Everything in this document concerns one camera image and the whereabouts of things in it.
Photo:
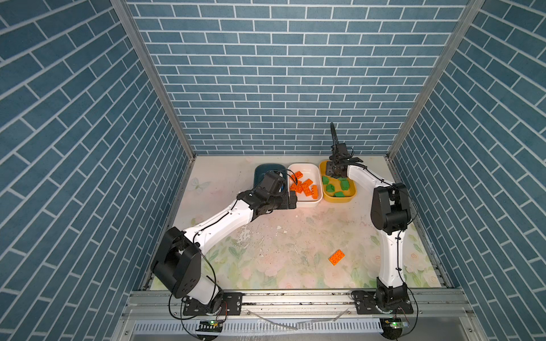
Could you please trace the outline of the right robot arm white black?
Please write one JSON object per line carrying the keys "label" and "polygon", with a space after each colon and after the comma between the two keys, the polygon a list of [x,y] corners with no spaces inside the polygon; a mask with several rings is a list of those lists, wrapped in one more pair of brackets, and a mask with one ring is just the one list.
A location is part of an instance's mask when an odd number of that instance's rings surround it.
{"label": "right robot arm white black", "polygon": [[380,235],[380,271],[377,278],[376,304],[408,301],[408,286],[402,277],[402,249],[405,232],[412,222],[410,197],[402,183],[390,183],[363,164],[345,143],[333,142],[326,174],[348,178],[365,187],[372,186],[371,222]]}

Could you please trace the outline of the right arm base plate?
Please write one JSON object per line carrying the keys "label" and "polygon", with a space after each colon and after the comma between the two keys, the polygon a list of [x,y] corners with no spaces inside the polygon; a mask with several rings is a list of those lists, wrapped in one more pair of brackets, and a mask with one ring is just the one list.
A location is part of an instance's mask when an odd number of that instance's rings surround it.
{"label": "right arm base plate", "polygon": [[407,292],[395,293],[393,297],[381,291],[355,290],[350,294],[358,315],[395,313],[413,314],[414,308]]}

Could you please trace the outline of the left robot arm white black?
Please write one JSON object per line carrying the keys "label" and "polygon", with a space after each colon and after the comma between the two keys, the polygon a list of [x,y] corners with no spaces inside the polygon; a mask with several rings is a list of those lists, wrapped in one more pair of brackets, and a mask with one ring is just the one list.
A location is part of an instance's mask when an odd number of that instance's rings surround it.
{"label": "left robot arm white black", "polygon": [[208,220],[185,230],[166,231],[151,264],[152,274],[174,298],[189,297],[215,312],[223,297],[215,274],[202,274],[201,263],[211,265],[206,254],[238,228],[275,210],[294,210],[297,194],[289,188],[294,178],[288,170],[269,170],[252,189],[238,193],[235,201]]}

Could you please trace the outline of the orange lego long top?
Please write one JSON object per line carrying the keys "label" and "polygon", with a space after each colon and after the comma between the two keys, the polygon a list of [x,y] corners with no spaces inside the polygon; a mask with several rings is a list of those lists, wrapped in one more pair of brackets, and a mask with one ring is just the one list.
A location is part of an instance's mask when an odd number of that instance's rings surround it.
{"label": "orange lego long top", "polygon": [[311,195],[312,195],[314,200],[318,200],[319,190],[318,190],[318,187],[316,185],[311,186]]}

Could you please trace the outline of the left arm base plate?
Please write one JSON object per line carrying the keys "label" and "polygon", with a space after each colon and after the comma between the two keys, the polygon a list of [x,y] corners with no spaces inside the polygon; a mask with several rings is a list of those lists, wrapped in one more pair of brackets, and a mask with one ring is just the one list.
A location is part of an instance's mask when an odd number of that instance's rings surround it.
{"label": "left arm base plate", "polygon": [[222,291],[210,303],[204,304],[189,296],[184,300],[183,314],[199,315],[240,315],[243,305],[243,293]]}

